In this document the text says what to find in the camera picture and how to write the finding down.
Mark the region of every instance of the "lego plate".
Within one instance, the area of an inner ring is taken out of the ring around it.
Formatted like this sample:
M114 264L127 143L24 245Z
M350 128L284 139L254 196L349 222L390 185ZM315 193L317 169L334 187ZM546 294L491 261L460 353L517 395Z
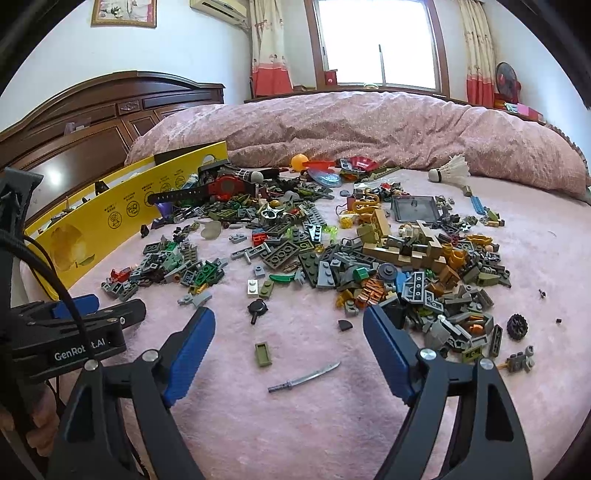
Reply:
M433 223L439 218L439 210L433 197L402 196L392 198L392 213L397 222Z

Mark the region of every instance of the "window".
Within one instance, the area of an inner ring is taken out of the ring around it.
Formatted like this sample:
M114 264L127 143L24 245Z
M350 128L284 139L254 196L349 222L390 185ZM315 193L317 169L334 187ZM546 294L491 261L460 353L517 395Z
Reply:
M439 21L432 25L434 7L429 11L432 1L314 0L323 70L338 70L340 85L374 83L447 93L434 35Z

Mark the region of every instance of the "beige curtain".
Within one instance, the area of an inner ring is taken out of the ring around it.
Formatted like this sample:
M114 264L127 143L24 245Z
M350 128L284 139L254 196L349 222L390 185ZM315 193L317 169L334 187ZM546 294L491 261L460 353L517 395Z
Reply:
M285 60L281 0L250 0L250 7L254 94L290 93L293 88Z
M495 103L495 53L482 4L458 0L468 49L466 91L468 102L492 108Z

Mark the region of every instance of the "badminton birdie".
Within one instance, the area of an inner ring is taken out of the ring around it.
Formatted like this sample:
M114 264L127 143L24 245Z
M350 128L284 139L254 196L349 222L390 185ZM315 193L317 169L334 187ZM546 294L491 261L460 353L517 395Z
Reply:
M429 181L435 183L453 183L459 185L466 184L466 178L470 176L470 168L464 155L455 155L450 157L449 162L440 168L429 170Z

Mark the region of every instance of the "toy sword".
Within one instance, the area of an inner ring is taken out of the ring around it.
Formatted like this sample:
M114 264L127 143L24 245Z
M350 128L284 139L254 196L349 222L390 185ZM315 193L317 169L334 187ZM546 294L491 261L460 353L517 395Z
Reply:
M285 390L285 389L291 390L296 385L299 385L301 383L307 382L308 380L312 380L313 378L324 375L326 372L330 372L331 370L334 370L339 365L340 365L340 362L336 362L334 364L327 365L326 367L321 368L320 370L316 370L315 372L312 372L311 374L305 375L305 376L298 378L296 380L288 380L287 382L282 383L280 385L275 385L274 387L269 387L269 389L268 389L269 393L273 393L278 390Z

